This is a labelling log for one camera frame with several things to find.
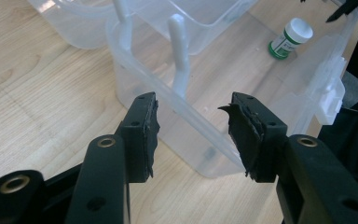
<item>transparent plastic box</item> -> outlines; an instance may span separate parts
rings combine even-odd
[[[292,2],[262,4],[290,6]],[[337,8],[330,1],[320,4]],[[170,42],[138,13],[117,11],[120,22],[108,20],[106,24],[117,97],[129,107],[137,95],[155,91],[162,141],[204,176],[244,172],[227,134],[228,115],[217,109],[230,103],[232,92],[260,100],[288,125],[288,135],[305,133],[314,116],[321,124],[334,121],[345,92],[340,81],[346,63],[342,55],[358,22],[358,8],[338,21],[325,23],[334,11],[326,8],[304,7],[316,13],[311,14],[315,18],[310,25],[319,23],[321,29],[314,29],[312,40],[285,60],[269,55],[268,43],[286,22],[301,18],[303,11],[284,15],[271,11],[272,18],[285,17],[276,24],[252,8],[193,56],[188,56],[186,23],[181,15],[165,21]]]
[[[107,44],[104,26],[116,20],[111,0],[28,0],[69,44],[80,49],[97,49]]]
[[[167,19],[183,16],[189,54],[200,53],[256,0],[129,0],[130,10],[170,38]]]

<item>pill bottle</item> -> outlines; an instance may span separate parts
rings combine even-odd
[[[300,18],[291,19],[284,27],[283,32],[269,42],[268,49],[277,59],[285,59],[289,53],[300,44],[304,44],[313,36],[312,28]]]

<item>black plastic arm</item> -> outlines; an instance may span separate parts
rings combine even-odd
[[[306,135],[286,137],[286,125],[253,96],[234,92],[229,129],[246,172],[274,182],[284,222],[358,223],[358,183],[325,144]]]
[[[95,138],[79,164],[45,181],[37,171],[0,178],[0,223],[130,223],[129,183],[153,174],[156,94],[138,96],[115,134]]]

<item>metal screw hole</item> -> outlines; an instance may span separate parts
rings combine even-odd
[[[98,141],[98,147],[111,147],[116,143],[116,140],[111,137],[106,137]]]
[[[317,147],[318,143],[307,137],[297,138],[297,142],[306,147]]]
[[[9,194],[23,189],[30,182],[30,177],[27,175],[16,175],[7,180],[0,188],[1,193]]]

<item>plastic handle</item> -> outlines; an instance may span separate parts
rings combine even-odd
[[[126,0],[113,0],[113,4],[116,9],[117,17],[120,22],[119,45],[131,52],[131,41],[132,41],[132,19],[130,10]]]
[[[172,89],[185,99],[190,76],[185,19],[181,15],[174,14],[168,20],[168,26],[176,68]]]

